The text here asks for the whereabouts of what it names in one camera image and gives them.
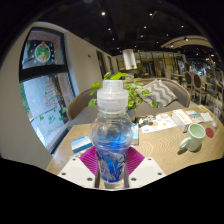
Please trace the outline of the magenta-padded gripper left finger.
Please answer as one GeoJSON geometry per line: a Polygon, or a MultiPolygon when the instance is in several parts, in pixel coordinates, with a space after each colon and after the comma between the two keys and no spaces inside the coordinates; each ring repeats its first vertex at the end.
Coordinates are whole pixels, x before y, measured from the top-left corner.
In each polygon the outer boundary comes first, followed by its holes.
{"type": "Polygon", "coordinates": [[[96,148],[91,147],[80,157],[72,157],[58,174],[84,188],[99,186],[99,169],[96,148]]]}

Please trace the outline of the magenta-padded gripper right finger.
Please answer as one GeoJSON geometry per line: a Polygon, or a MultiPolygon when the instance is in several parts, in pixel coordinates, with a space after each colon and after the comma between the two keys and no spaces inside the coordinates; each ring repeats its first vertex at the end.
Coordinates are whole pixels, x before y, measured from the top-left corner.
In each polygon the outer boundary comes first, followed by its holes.
{"type": "Polygon", "coordinates": [[[165,176],[165,172],[152,157],[144,157],[132,147],[128,149],[126,156],[126,187],[143,187],[165,176]]]}

